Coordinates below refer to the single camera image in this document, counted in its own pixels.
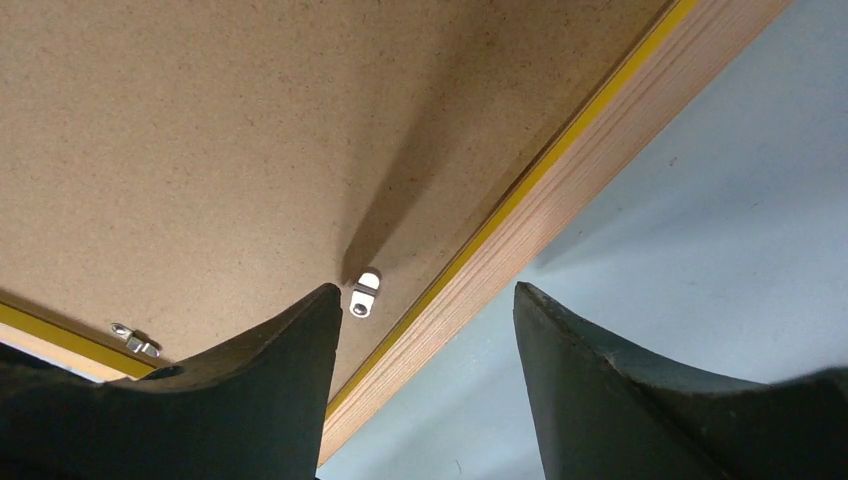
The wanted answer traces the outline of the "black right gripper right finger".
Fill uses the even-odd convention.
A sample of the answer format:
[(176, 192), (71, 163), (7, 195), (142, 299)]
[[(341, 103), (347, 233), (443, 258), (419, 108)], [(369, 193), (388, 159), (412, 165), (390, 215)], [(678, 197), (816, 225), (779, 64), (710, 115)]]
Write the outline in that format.
[(759, 384), (654, 353), (514, 289), (513, 322), (549, 479), (843, 479), (847, 371)]

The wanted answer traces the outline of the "brown cardboard backing board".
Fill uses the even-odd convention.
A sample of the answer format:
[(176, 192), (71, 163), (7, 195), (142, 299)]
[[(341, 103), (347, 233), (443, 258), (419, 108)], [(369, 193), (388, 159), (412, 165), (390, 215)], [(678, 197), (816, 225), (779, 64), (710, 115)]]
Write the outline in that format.
[(169, 360), (377, 269), (340, 387), (664, 1), (5, 1), (1, 298)]

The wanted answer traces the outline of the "yellow wooden picture frame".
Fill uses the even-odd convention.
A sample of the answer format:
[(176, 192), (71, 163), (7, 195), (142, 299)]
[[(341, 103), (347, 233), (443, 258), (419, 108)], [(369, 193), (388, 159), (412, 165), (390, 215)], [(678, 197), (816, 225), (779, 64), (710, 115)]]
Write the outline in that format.
[[(344, 381), (330, 386), (328, 460), (726, 66), (784, 1), (664, 1), (644, 36), (536, 153), (440, 273)], [(1, 338), (89, 377), (137, 379), (174, 362), (129, 351), (1, 298)]]

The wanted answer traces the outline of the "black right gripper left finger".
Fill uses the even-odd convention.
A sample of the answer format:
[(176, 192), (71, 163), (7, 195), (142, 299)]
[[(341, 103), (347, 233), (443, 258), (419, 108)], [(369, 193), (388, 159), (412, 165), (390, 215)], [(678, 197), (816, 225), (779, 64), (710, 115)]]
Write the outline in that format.
[(138, 380), (95, 383), (1, 351), (5, 479), (311, 479), (342, 321), (323, 284)]

